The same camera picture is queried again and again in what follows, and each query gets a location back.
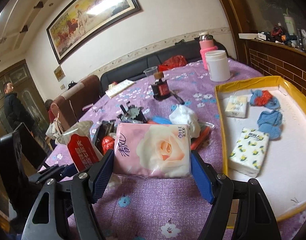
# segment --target metal screw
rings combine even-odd
[[[253,184],[253,185],[257,185],[257,184],[258,184],[257,179],[250,179],[249,181],[250,181],[250,183]]]
[[[223,174],[223,173],[218,173],[218,174],[217,174],[217,177],[218,177],[219,179],[225,179],[225,178],[226,178],[226,175]]]
[[[51,184],[53,184],[55,182],[55,179],[48,179],[47,180],[47,184],[48,185],[51,185]]]
[[[86,172],[82,172],[78,175],[79,179],[85,179],[87,177],[87,173]]]

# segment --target white plastic container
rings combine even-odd
[[[231,77],[225,50],[213,50],[205,53],[210,79],[214,82],[229,80]]]

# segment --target small wall picture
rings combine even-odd
[[[105,28],[139,10],[137,0],[73,0],[47,28],[58,62]]]
[[[57,77],[58,82],[60,82],[66,75],[64,75],[64,72],[61,68],[61,65],[59,65],[55,71],[54,71],[55,76]]]

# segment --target black leather sofa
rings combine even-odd
[[[214,41],[214,44],[219,49],[224,49],[226,51],[226,48],[221,43]],[[104,95],[105,91],[108,90],[109,84],[114,81],[119,83],[125,79],[132,81],[139,80],[145,77],[145,74],[143,73],[145,69],[158,66],[175,55],[183,55],[188,63],[201,60],[202,58],[198,39],[188,42],[180,41],[172,47],[146,55],[104,73],[101,76],[102,95]]]

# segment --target table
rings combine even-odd
[[[258,71],[229,59],[231,79],[229,82],[262,76]],[[209,140],[199,154],[211,163],[217,172],[222,171],[222,138],[219,113],[214,96],[218,82],[210,81],[202,61],[185,67],[165,71],[170,89],[175,90],[194,110],[200,121],[215,124]],[[154,115],[168,117],[178,103],[174,97],[156,101],[148,79],[138,80],[129,89],[112,99],[104,95],[80,121],[91,120],[91,137],[102,120],[116,119],[121,113],[120,104],[130,101],[143,106],[147,118]],[[48,165],[70,164],[72,159],[66,146],[59,145],[47,159]],[[122,185],[106,190],[103,198],[94,206],[96,217],[107,239],[176,240],[197,239],[209,214],[211,205],[201,198],[193,178],[186,179],[130,179],[122,177]],[[306,210],[279,223],[282,239],[292,239],[306,220]],[[73,235],[78,239],[75,220],[69,217]],[[227,229],[223,239],[231,239],[232,230]]]

